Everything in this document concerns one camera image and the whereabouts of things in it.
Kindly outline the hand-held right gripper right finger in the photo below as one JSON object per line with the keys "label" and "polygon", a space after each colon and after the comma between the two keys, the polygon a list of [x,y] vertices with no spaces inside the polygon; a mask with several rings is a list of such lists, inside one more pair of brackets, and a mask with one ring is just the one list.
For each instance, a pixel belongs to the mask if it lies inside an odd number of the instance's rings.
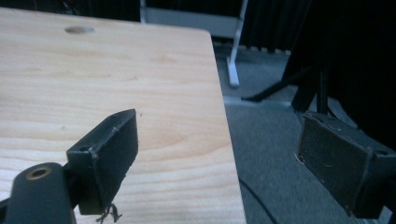
{"label": "hand-held right gripper right finger", "polygon": [[339,119],[308,111],[298,160],[346,213],[377,219],[387,207],[396,219],[396,151]]}

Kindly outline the white metal table frame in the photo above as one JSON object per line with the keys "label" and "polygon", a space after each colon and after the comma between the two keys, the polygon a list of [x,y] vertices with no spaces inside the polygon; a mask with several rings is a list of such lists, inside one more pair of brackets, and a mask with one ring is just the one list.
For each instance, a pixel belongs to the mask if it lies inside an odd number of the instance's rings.
{"label": "white metal table frame", "polygon": [[231,87],[239,86],[236,56],[244,26],[248,0],[242,0],[237,17],[149,7],[147,0],[139,0],[140,21],[160,25],[181,26],[207,30],[214,37],[230,38],[232,51],[227,57],[227,71]]}

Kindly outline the black tripod stand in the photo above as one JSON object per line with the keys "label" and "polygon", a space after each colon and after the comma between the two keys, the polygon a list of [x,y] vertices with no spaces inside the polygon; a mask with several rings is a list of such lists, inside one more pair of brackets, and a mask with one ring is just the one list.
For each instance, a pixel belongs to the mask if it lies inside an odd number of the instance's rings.
{"label": "black tripod stand", "polygon": [[306,111],[317,96],[317,111],[327,114],[328,107],[328,70],[331,60],[322,53],[304,54],[293,52],[287,62],[283,77],[270,87],[242,100],[258,103],[290,85],[298,87],[294,94],[291,107],[298,111]]}

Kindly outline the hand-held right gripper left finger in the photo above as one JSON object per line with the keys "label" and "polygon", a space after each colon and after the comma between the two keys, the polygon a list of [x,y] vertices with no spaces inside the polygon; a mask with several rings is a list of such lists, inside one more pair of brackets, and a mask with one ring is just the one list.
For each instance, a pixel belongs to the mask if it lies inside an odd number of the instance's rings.
{"label": "hand-held right gripper left finger", "polygon": [[138,153],[136,112],[108,116],[66,151],[72,175],[81,183],[82,215],[101,215],[120,189]]}

